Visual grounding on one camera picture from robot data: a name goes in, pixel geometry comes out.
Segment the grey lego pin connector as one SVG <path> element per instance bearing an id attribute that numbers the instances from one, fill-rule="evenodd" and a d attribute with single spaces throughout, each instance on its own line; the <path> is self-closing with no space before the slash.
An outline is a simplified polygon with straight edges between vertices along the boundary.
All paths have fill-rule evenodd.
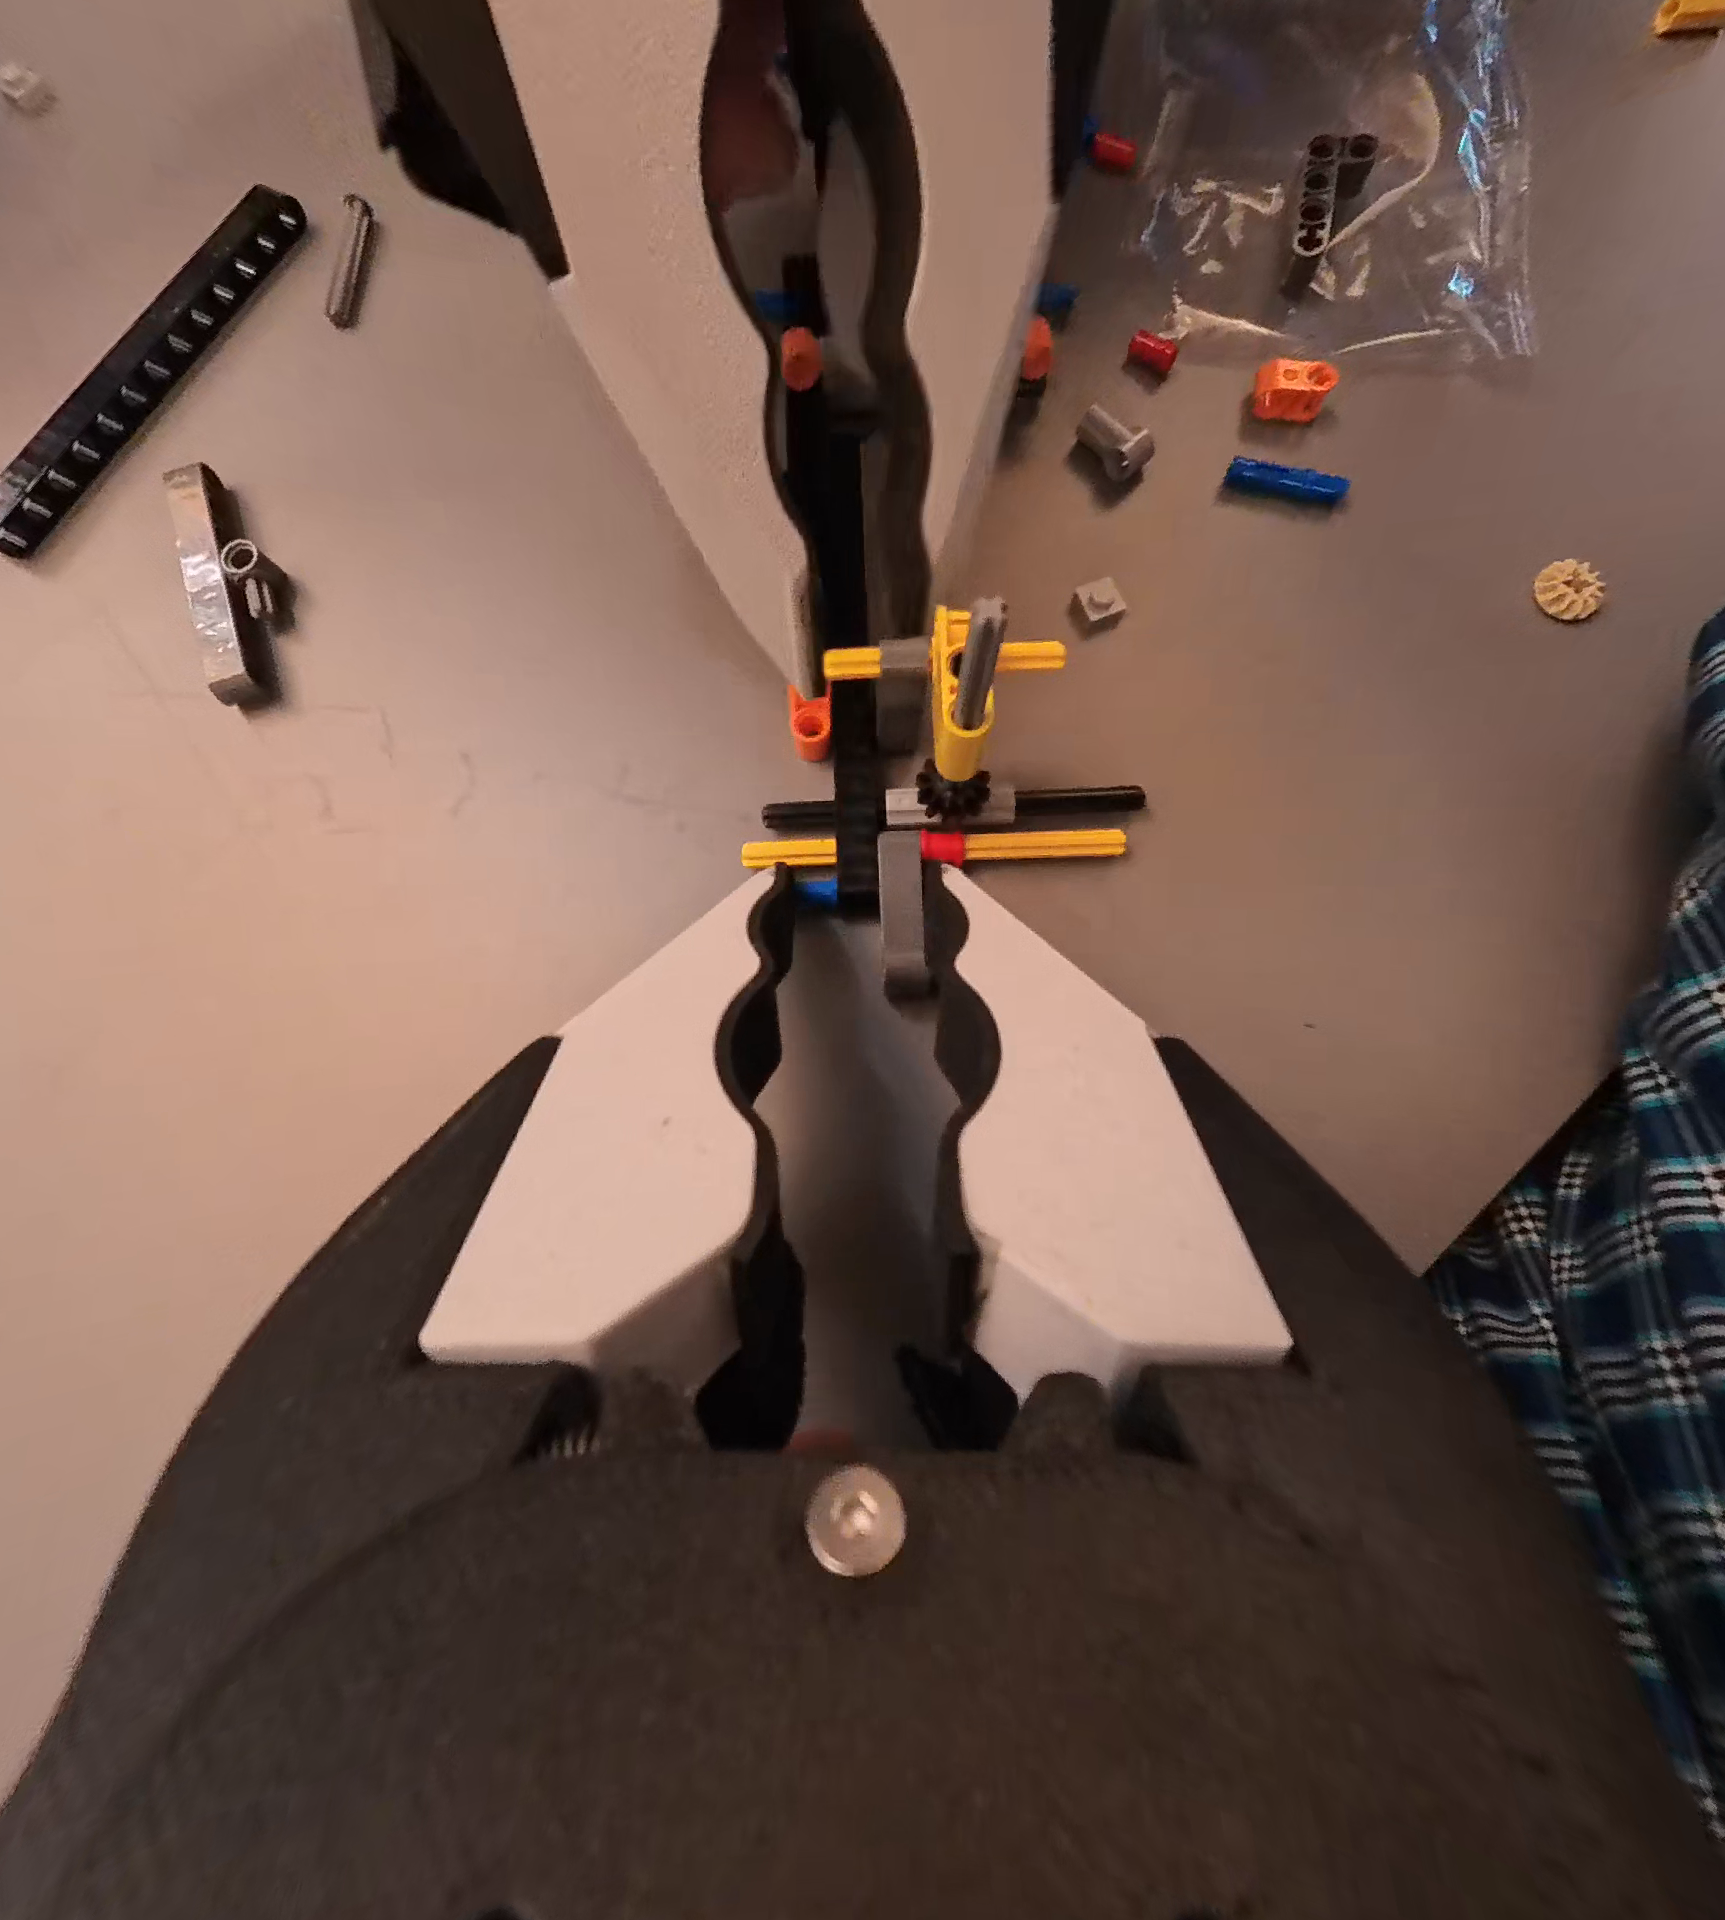
<path id="1" fill-rule="evenodd" d="M 1146 426 L 1131 426 L 1098 402 L 1076 420 L 1074 445 L 1114 488 L 1136 482 L 1156 451 L 1154 435 Z"/>

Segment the blue plaid shirt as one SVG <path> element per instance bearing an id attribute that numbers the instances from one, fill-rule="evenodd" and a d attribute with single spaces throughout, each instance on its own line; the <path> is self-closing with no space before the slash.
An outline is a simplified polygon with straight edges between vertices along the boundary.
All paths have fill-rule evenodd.
<path id="1" fill-rule="evenodd" d="M 1600 1088 L 1427 1272 L 1578 1525 L 1725 1845 L 1725 608 L 1689 666 L 1691 833 Z"/>

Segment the long black lego beam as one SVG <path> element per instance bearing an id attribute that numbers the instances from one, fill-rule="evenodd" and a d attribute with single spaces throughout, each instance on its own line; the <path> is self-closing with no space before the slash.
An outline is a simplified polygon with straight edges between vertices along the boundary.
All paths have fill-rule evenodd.
<path id="1" fill-rule="evenodd" d="M 173 398 L 307 228 L 254 184 L 0 471 L 0 557 L 29 561 Z"/>

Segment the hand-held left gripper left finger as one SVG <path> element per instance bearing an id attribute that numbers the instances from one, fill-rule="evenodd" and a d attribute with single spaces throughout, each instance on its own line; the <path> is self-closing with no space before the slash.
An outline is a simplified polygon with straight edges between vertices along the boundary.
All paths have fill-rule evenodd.
<path id="1" fill-rule="evenodd" d="M 433 1364 L 635 1370 L 717 1449 L 783 1449 L 804 1396 L 804 1281 L 776 1142 L 796 891 L 720 905 L 568 1020 L 417 1348 Z"/>

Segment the clear plastic bag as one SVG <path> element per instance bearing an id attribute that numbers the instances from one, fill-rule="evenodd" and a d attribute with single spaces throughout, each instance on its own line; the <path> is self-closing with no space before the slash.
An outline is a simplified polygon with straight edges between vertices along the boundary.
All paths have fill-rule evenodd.
<path id="1" fill-rule="evenodd" d="M 1506 4 L 1154 4 L 1156 97 L 1124 253 L 1200 359 L 1463 370 L 1537 348 L 1530 139 Z M 1306 296 L 1283 298 L 1319 134 L 1380 157 Z"/>

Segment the yellow lego steering assembly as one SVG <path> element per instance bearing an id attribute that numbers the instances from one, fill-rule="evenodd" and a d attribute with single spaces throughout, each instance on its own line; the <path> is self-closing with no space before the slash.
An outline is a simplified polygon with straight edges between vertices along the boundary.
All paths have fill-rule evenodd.
<path id="1" fill-rule="evenodd" d="M 789 690 L 789 733 L 799 758 L 825 762 L 829 803 L 778 803 L 773 833 L 877 836 L 887 831 L 1012 829 L 1029 822 L 1135 814 L 1136 785 L 1015 788 L 995 781 L 991 745 L 1003 677 L 1055 675 L 1058 640 L 1009 636 L 999 596 L 941 607 L 927 636 L 831 648 L 827 690 Z"/>

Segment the short dark grey lego beam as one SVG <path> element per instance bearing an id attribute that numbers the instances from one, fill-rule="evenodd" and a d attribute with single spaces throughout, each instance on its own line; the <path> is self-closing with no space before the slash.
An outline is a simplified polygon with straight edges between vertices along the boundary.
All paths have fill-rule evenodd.
<path id="1" fill-rule="evenodd" d="M 1338 228 L 1361 200 L 1380 157 L 1372 132 L 1319 134 L 1306 143 L 1293 204 L 1291 249 L 1283 298 L 1291 305 L 1310 290 Z"/>

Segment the black lego chassis frame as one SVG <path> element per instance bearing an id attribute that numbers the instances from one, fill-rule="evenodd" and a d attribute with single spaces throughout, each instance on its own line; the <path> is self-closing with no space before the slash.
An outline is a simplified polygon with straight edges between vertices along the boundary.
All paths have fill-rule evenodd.
<path id="1" fill-rule="evenodd" d="M 993 685 L 1007 670 L 1058 670 L 1055 640 L 1009 640 L 996 598 L 928 612 L 930 561 L 914 499 L 930 479 L 933 432 L 908 344 L 906 307 L 921 265 L 923 182 L 914 132 L 899 108 L 815 108 L 819 181 L 832 132 L 854 143 L 874 211 L 871 285 L 861 307 L 868 380 L 838 388 L 821 268 L 783 267 L 792 325 L 776 336 L 783 491 L 809 543 L 810 664 L 819 690 L 790 697 L 803 757 L 832 769 L 823 811 L 765 814 L 773 841 L 745 849 L 754 872 L 790 871 L 844 913 L 874 910 L 882 988 L 933 992 L 928 881 L 1003 862 L 1114 860 L 1128 836 L 1076 827 L 1136 812 L 1136 786 L 1012 793 L 984 766 Z"/>

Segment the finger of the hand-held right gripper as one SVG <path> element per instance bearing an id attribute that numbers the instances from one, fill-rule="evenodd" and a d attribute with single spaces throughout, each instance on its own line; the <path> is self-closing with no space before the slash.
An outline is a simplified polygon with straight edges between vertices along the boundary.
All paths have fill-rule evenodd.
<path id="1" fill-rule="evenodd" d="M 1015 405 L 1056 223 L 1052 4 L 871 2 L 888 196 L 865 346 L 884 426 L 879 554 L 893 612 L 969 595 L 966 553 Z"/>
<path id="2" fill-rule="evenodd" d="M 491 17 L 566 257 L 562 323 L 738 623 L 806 687 L 809 558 L 771 458 L 774 361 L 704 200 L 720 7 L 494 2 Z"/>

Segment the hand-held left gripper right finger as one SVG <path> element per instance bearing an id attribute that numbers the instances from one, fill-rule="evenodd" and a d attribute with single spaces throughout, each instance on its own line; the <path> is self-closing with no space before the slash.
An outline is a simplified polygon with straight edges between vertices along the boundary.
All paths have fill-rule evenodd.
<path id="1" fill-rule="evenodd" d="M 933 878 L 935 1442 L 999 1449 L 1050 1378 L 1116 1414 L 1151 1370 L 1281 1369 L 1293 1332 L 1159 1038 L 974 881 Z"/>

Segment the dark grey lego axle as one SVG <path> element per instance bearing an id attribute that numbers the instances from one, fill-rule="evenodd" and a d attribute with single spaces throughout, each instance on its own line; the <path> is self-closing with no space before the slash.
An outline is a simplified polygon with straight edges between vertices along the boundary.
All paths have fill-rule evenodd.
<path id="1" fill-rule="evenodd" d="M 371 204 L 347 193 L 342 200 L 342 225 L 323 295 L 323 320 L 338 332 L 352 331 L 360 319 L 377 235 Z"/>

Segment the blue lego pin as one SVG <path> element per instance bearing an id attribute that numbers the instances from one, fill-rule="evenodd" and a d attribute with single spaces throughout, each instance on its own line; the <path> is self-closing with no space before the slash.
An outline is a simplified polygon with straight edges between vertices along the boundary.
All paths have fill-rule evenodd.
<path id="1" fill-rule="evenodd" d="M 1224 469 L 1220 488 L 1235 496 L 1273 500 L 1285 506 L 1332 511 L 1348 499 L 1352 482 L 1342 475 L 1319 469 L 1236 454 Z"/>

